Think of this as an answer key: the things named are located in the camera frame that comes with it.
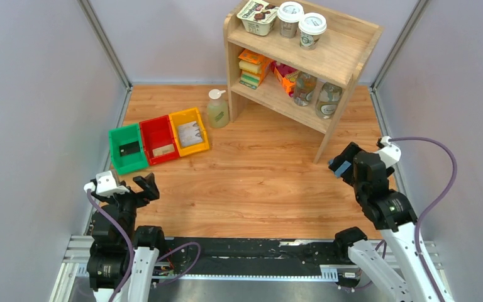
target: blue tape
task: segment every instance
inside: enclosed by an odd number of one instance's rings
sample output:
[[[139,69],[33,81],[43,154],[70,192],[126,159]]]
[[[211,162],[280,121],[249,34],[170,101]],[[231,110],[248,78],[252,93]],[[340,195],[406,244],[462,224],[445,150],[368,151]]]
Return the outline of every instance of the blue tape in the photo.
[[[336,171],[334,171],[334,175],[336,176],[336,178],[340,178],[341,175],[345,171],[347,171],[347,169],[349,169],[350,166],[351,166],[350,162],[343,162],[343,164],[341,164],[341,166],[337,168]]]

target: wooden shelf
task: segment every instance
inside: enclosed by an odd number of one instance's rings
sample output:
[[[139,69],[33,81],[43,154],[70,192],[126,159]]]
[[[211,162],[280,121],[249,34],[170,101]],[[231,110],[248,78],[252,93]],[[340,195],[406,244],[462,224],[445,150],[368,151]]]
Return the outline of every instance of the wooden shelf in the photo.
[[[346,88],[368,43],[326,30],[314,50],[299,46],[299,32],[295,38],[286,39],[278,31],[278,25],[267,36],[248,33],[239,25],[228,35],[228,41],[277,60],[296,69]]]
[[[321,133],[326,133],[331,119],[319,118],[316,115],[315,109],[315,99],[318,96],[317,92],[321,85],[321,83],[318,83],[316,93],[314,94],[314,100],[307,106],[296,105],[273,75],[268,75],[256,89],[251,89],[237,82],[231,86],[231,90],[258,104],[264,105],[271,110],[296,120],[301,124],[309,126],[312,129],[318,130]]]
[[[230,120],[235,121],[238,118],[245,108],[247,99],[250,99],[318,130],[325,136],[314,158],[314,163],[317,163],[338,126],[338,121],[358,84],[373,48],[379,41],[382,28],[339,11],[305,0],[296,0],[303,6],[305,13],[322,14],[327,23],[327,29],[322,34],[317,47],[314,50],[305,50],[299,46],[299,32],[295,38],[281,37],[278,21],[267,36],[258,36],[245,31],[242,21],[236,15],[247,1],[241,0],[238,6],[227,15],[223,24]],[[280,6],[285,1],[267,0],[267,2]],[[256,90],[240,84],[238,56],[244,48],[343,88],[340,103],[333,117],[324,120],[316,115],[314,105],[319,92],[318,88],[312,103],[300,107],[286,96],[279,83],[273,79],[264,80]]]

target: green bin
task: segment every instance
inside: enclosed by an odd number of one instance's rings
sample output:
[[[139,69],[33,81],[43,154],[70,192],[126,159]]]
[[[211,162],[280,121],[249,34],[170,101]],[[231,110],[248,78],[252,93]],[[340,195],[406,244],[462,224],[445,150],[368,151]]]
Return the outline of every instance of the green bin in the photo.
[[[110,139],[110,159],[118,174],[127,174],[149,166],[143,151],[139,124],[112,129]]]

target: white cup lid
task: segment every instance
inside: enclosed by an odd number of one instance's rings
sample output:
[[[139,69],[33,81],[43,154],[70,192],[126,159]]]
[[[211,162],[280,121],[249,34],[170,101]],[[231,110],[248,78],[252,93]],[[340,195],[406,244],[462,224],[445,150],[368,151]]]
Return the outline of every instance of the white cup lid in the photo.
[[[225,93],[226,90],[219,90],[219,89],[212,89],[208,93],[208,97],[211,99],[219,99],[223,93]]]
[[[308,35],[320,35],[326,30],[325,17],[318,13],[308,13],[299,20],[299,29]]]
[[[288,1],[280,5],[277,16],[284,22],[298,22],[304,15],[303,6],[297,2]]]

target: yellow bin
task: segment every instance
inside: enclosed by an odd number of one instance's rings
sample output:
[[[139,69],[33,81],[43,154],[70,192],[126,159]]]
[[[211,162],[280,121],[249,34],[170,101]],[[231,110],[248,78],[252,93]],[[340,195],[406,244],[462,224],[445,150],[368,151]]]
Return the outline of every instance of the yellow bin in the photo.
[[[173,136],[175,136],[175,144],[179,149],[180,156],[186,156],[193,153],[201,152],[210,149],[210,143],[208,142],[208,135],[204,129],[203,120],[199,110],[195,108],[177,111],[169,114],[169,121],[171,122],[171,128],[173,129]],[[177,127],[192,121],[197,121],[199,128],[201,129],[201,135],[203,136],[203,142],[195,145],[188,146],[186,148],[180,147],[179,134],[177,133]]]

